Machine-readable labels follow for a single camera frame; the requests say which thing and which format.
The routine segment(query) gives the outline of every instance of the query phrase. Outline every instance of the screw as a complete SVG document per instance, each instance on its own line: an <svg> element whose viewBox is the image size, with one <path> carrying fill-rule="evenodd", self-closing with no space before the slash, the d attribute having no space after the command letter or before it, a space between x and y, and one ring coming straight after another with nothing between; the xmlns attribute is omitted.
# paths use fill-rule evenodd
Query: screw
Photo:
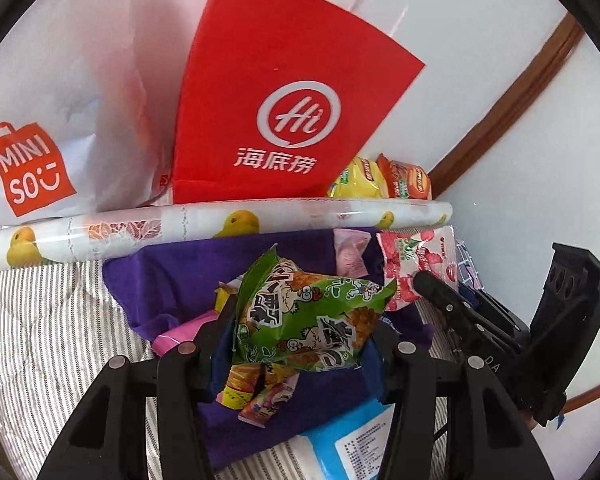
<svg viewBox="0 0 600 480"><path fill-rule="evenodd" d="M401 354L413 354L416 351L416 345L411 341L402 341L398 343L398 351Z"/></svg>
<svg viewBox="0 0 600 480"><path fill-rule="evenodd" d="M474 368L476 370L479 370L480 368L482 368L484 366L484 361L482 360L481 357L478 357L477 355L472 355L471 357L469 357L466 360L466 363L471 367Z"/></svg>
<svg viewBox="0 0 600 480"><path fill-rule="evenodd" d="M109 359L109 367L117 370L118 368L122 368L126 364L126 358L123 355L116 355Z"/></svg>
<svg viewBox="0 0 600 480"><path fill-rule="evenodd" d="M193 354L196 351L196 345L193 341L185 341L178 345L178 352L182 355Z"/></svg>

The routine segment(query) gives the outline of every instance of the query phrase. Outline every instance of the green snack bag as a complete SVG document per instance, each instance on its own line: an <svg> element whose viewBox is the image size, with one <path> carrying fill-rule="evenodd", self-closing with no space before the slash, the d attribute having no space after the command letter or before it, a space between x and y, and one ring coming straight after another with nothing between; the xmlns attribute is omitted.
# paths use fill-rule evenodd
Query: green snack bag
<svg viewBox="0 0 600 480"><path fill-rule="evenodd" d="M273 246L244 275L232 364L277 363L308 371L356 367L395 291L395 280L380 286L302 272Z"/></svg>

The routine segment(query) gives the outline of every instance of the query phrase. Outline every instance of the yellow bird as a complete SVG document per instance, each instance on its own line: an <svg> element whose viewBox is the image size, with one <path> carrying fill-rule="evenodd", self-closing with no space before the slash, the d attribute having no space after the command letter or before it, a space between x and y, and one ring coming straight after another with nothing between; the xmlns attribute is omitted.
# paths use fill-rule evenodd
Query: yellow bird
<svg viewBox="0 0 600 480"><path fill-rule="evenodd" d="M214 238L226 236L254 235L260 232L258 217L251 211L240 209L231 213L224 221L222 231L214 235Z"/></svg>
<svg viewBox="0 0 600 480"><path fill-rule="evenodd" d="M12 269L42 265L44 258L36 245L36 235L31 227L21 227L11 237L7 263Z"/></svg>
<svg viewBox="0 0 600 480"><path fill-rule="evenodd" d="M380 221L374 225L377 229L388 229L394 223L395 217L391 211L387 211L382 215Z"/></svg>

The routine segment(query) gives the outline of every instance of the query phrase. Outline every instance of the blue package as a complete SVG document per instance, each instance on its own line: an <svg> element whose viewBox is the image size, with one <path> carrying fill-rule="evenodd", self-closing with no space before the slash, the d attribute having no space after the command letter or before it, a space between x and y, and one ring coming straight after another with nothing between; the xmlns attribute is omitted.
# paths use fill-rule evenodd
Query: blue package
<svg viewBox="0 0 600 480"><path fill-rule="evenodd" d="M393 413L393 405L370 399L299 438L310 441L325 480L372 480L380 470Z"/></svg>

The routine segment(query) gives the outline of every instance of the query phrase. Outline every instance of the purple cloth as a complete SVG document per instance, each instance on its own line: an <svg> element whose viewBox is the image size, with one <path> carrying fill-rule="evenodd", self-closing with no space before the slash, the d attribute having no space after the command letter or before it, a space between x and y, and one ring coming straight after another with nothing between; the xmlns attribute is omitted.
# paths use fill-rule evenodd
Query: purple cloth
<svg viewBox="0 0 600 480"><path fill-rule="evenodd" d="M275 243L278 254L293 260L302 270L335 274L332 230L149 246L131 256L105 262L102 273L131 328L153 340L212 308L218 282L228 282L244 273ZM363 253L363 260L370 273L366 278L384 284L382 251L375 237ZM404 339L422 344L428 336L417 311L415 314L398 311L391 314L391 320ZM323 424L369 397L361 370L333 370L302 373L294 396L265 429L239 421L236 411L217 402L201 404L211 463L214 468L227 466Z"/></svg>

